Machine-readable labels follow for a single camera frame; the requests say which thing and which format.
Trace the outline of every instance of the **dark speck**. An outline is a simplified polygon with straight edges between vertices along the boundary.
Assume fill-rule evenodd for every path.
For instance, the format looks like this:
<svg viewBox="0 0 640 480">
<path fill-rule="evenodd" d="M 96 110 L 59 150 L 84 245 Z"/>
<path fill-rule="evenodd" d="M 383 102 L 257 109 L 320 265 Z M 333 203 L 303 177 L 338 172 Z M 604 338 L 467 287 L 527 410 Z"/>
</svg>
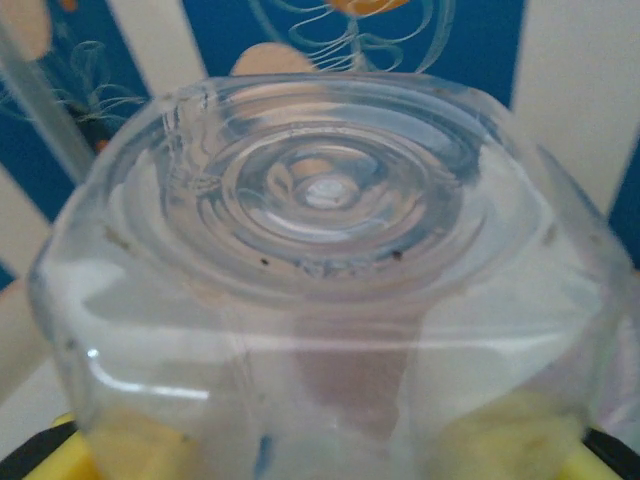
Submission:
<svg viewBox="0 0 640 480">
<path fill-rule="evenodd" d="M 595 233 L 589 235 L 589 240 L 591 240 L 595 245 L 602 245 L 602 239 Z"/>
<path fill-rule="evenodd" d="M 105 238 L 113 243 L 114 245 L 120 247 L 121 249 L 131 252 L 131 245 L 129 242 L 125 241 L 120 234 L 111 228 L 109 225 L 105 225 L 104 227 L 104 236 Z"/>
<path fill-rule="evenodd" d="M 553 241 L 556 239 L 557 233 L 558 226 L 556 224 L 551 225 L 542 238 L 542 244 L 550 245 L 551 243 L 553 243 Z"/>
</svg>

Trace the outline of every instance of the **yellow plastic base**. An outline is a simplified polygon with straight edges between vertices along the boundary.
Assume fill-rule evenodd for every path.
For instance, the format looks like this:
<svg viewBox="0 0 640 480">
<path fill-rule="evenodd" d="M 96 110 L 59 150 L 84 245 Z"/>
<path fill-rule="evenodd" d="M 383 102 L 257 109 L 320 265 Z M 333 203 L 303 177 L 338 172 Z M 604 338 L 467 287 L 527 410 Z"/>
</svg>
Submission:
<svg viewBox="0 0 640 480">
<path fill-rule="evenodd" d="M 65 415 L 56 419 L 53 426 L 71 420 L 70 415 Z M 121 477 L 119 480 L 184 480 L 185 468 L 188 470 L 192 460 L 191 442 L 166 427 L 160 430 L 156 425 L 148 424 L 147 427 L 142 436 L 120 429 L 105 432 L 106 437 L 99 441 L 112 443 L 113 448 L 106 449 L 111 458 L 103 458 L 103 461 L 111 460 L 123 467 L 135 464 L 133 469 L 125 467 L 118 472 Z M 104 477 L 96 468 L 82 434 L 76 432 L 29 473 L 25 480 L 104 480 Z M 620 477 L 591 450 L 581 445 L 567 459 L 556 480 L 620 480 Z"/>
</svg>

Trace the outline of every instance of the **blue stripe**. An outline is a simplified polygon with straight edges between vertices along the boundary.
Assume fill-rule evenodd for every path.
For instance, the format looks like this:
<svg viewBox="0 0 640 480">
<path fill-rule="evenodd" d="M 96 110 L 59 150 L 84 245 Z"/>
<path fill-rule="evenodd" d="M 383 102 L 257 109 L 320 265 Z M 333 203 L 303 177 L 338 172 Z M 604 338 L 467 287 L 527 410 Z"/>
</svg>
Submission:
<svg viewBox="0 0 640 480">
<path fill-rule="evenodd" d="M 620 187 L 609 223 L 640 268 L 640 137 Z"/>
<path fill-rule="evenodd" d="M 196 43 L 210 75 L 228 75 L 238 57 L 247 48 L 257 43 L 276 40 L 258 22 L 255 12 L 250 8 L 251 1 L 258 2 L 261 6 L 273 30 L 281 37 L 280 40 L 288 41 L 294 47 L 304 50 L 303 44 L 296 44 L 295 39 L 291 40 L 287 32 L 296 22 L 309 20 L 310 16 L 317 16 L 318 13 L 306 16 L 292 13 L 275 6 L 277 3 L 272 0 L 183 0 Z M 319 8 L 326 3 L 326 0 L 289 2 L 290 5 L 298 7 Z M 394 70 L 415 71 L 424 58 L 435 34 L 439 8 L 445 4 L 445 0 L 432 0 L 431 3 L 435 5 L 435 10 L 428 28 L 414 38 L 392 47 L 402 51 L 402 60 Z M 524 0 L 457 0 L 453 26 L 446 46 L 427 72 L 476 87 L 509 105 L 524 3 Z M 405 27 L 416 23 L 416 16 L 422 15 L 422 5 L 419 1 L 408 2 L 395 10 L 364 19 L 359 23 L 361 34 L 384 37 L 383 40 L 402 37 L 407 33 Z M 327 41 L 340 37 L 345 28 L 346 17 L 334 12 L 306 23 L 300 32 L 308 38 Z M 387 65 L 390 58 L 389 50 L 378 48 L 384 46 L 383 40 L 376 40 L 379 44 L 373 45 L 370 38 L 370 48 L 366 53 L 379 68 Z M 305 53 L 312 51 L 313 48 L 310 48 Z M 329 57 L 323 56 L 321 66 L 328 65 L 328 58 L 339 58 L 348 52 L 349 47 L 345 47 Z"/>
<path fill-rule="evenodd" d="M 13 274 L 0 262 L 0 292 L 14 280 Z"/>
<path fill-rule="evenodd" d="M 96 147 L 135 113 L 147 91 L 104 0 L 79 2 L 74 12 L 63 11 L 57 0 L 49 0 L 47 7 L 52 48 L 38 66 Z M 3 93 L 0 83 L 0 162 L 52 221 L 73 184 L 31 122 Z"/>
</svg>

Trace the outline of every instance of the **blue background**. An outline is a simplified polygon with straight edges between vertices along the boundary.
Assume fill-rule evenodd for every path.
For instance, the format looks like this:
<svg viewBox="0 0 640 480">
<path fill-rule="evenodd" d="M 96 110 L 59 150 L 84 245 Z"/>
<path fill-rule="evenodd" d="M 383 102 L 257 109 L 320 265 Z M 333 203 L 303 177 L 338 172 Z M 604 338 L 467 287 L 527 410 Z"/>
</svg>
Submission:
<svg viewBox="0 0 640 480">
<path fill-rule="evenodd" d="M 640 138 L 609 221 L 640 268 Z"/>
<path fill-rule="evenodd" d="M 2 291 L 4 287 L 13 282 L 14 279 L 15 277 L 9 271 L 9 269 L 5 267 L 2 262 L 0 262 L 0 291 Z"/>
<path fill-rule="evenodd" d="M 263 0 L 263 3 L 268 5 L 268 1 Z M 255 19 L 247 0 L 183 0 L 183 3 L 202 58 L 212 76 L 227 75 L 244 50 L 257 43 L 272 41 Z M 524 3 L 523 0 L 458 0 L 449 41 L 428 73 L 479 88 L 509 105 Z M 407 10 L 411 4 L 373 16 L 367 21 L 372 29 L 384 23 L 384 30 L 378 28 L 377 31 L 393 36 L 401 31 L 406 15 L 411 14 Z M 285 28 L 291 24 L 287 23 L 286 12 L 273 8 L 268 12 L 276 27 L 282 25 Z M 310 25 L 308 31 L 315 28 L 314 34 L 322 36 L 322 29 L 328 25 L 330 22 L 325 19 L 323 23 Z M 420 35 L 407 42 L 406 61 L 398 70 L 411 71 L 415 68 L 424 55 L 424 42 L 431 38 Z"/>
<path fill-rule="evenodd" d="M 72 13 L 64 12 L 55 0 L 47 4 L 52 22 L 66 23 L 78 41 L 96 40 L 106 45 L 114 82 L 138 95 L 148 95 L 104 0 L 78 2 Z M 0 162 L 45 217 L 53 220 L 73 184 L 29 122 L 0 114 Z"/>
</svg>

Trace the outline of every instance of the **white line drawing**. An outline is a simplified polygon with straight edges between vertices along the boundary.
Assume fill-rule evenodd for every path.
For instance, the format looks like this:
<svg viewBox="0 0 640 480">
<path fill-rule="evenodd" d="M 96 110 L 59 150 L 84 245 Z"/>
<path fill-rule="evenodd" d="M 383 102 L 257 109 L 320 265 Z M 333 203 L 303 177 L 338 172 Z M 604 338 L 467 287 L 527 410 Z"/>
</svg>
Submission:
<svg viewBox="0 0 640 480">
<path fill-rule="evenodd" d="M 403 62 L 403 44 L 408 40 L 423 33 L 434 17 L 435 4 L 437 2 L 437 18 L 431 44 L 425 45 L 426 53 L 415 72 L 424 72 L 440 56 L 449 39 L 451 26 L 455 15 L 455 0 L 411 0 L 419 2 L 422 15 L 414 18 L 413 15 L 407 22 L 406 32 L 402 35 L 387 38 L 364 30 L 362 21 L 375 14 L 384 14 L 391 7 L 403 8 L 408 2 L 397 0 L 350 0 L 345 2 L 317 0 L 313 6 L 293 5 L 296 0 L 248 0 L 254 16 L 262 26 L 265 33 L 274 42 L 288 44 L 306 53 L 313 64 L 322 71 L 392 71 L 396 70 Z M 356 4 L 377 4 L 373 11 L 366 14 L 345 13 L 355 11 Z M 292 25 L 287 32 L 281 32 L 271 20 L 269 13 L 281 10 L 288 14 L 296 14 L 303 17 Z M 305 27 L 322 22 L 323 20 L 343 22 L 344 29 L 335 38 L 326 40 L 312 38 L 305 32 Z M 372 52 L 384 52 L 390 62 L 387 65 L 378 65 L 371 58 Z"/>
<path fill-rule="evenodd" d="M 58 102 L 75 114 L 77 123 L 100 121 L 111 131 L 127 120 L 118 109 L 146 102 L 128 88 L 111 82 L 105 58 L 106 46 L 97 41 L 77 42 L 63 22 L 53 25 L 50 51 L 34 67 L 40 68 Z M 16 120 L 30 121 L 11 94 L 0 85 L 0 113 Z"/>
</svg>

